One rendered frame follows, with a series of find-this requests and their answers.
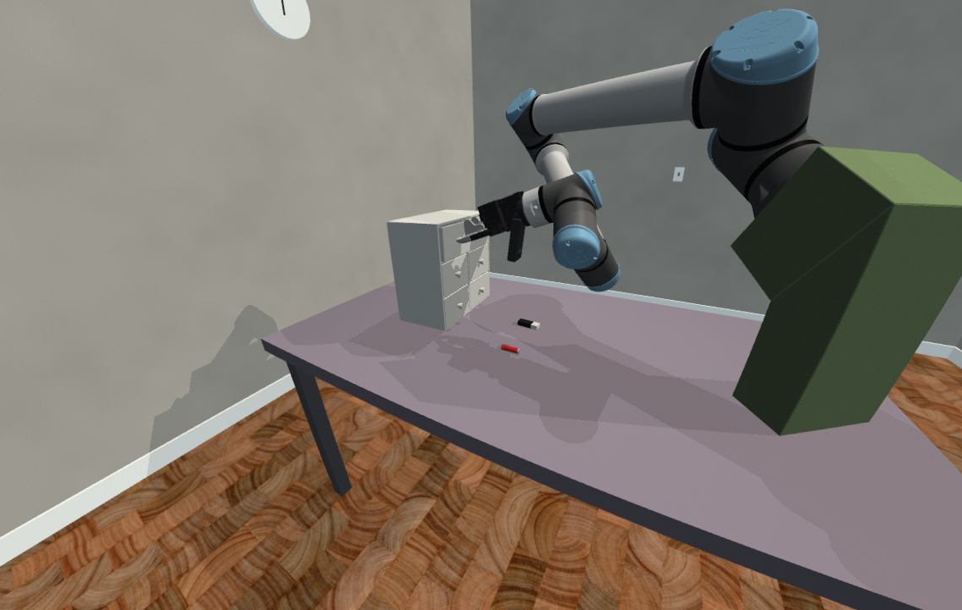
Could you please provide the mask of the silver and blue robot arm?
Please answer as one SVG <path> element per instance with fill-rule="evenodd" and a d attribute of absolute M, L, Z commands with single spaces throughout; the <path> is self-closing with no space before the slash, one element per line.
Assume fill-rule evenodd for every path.
<path fill-rule="evenodd" d="M 818 55 L 818 26 L 809 13 L 766 11 L 722 31 L 692 62 L 539 96 L 522 92 L 505 119 L 547 182 L 523 194 L 528 223 L 553 223 L 554 257 L 584 286 L 613 288 L 620 266 L 597 224 L 599 189 L 592 171 L 573 174 L 559 134 L 681 120 L 714 128 L 710 161 L 747 198 L 756 219 L 824 147 L 806 131 Z"/>

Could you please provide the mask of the white drawer with knob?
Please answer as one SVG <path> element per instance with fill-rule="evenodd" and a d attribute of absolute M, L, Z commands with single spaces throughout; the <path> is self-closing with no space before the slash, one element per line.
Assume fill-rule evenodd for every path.
<path fill-rule="evenodd" d="M 464 220 L 459 220 L 457 223 L 438 225 L 438 227 L 439 239 L 441 239 L 441 262 L 445 263 L 451 258 L 457 258 L 458 255 L 468 253 L 470 243 L 457 242 L 458 239 L 465 237 Z"/>

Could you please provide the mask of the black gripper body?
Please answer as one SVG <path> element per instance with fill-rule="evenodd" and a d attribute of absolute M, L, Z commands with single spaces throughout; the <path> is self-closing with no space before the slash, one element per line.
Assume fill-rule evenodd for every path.
<path fill-rule="evenodd" d="M 478 206 L 478 216 L 480 216 L 485 228 L 489 231 L 497 229 L 498 233 L 509 232 L 511 231 L 512 219 L 522 219 L 524 225 L 530 225 L 525 219 L 523 211 L 523 193 L 524 191 L 518 191 L 513 193 L 514 197 L 498 198 L 491 203 Z M 498 233 L 493 233 L 491 236 L 495 236 Z"/>

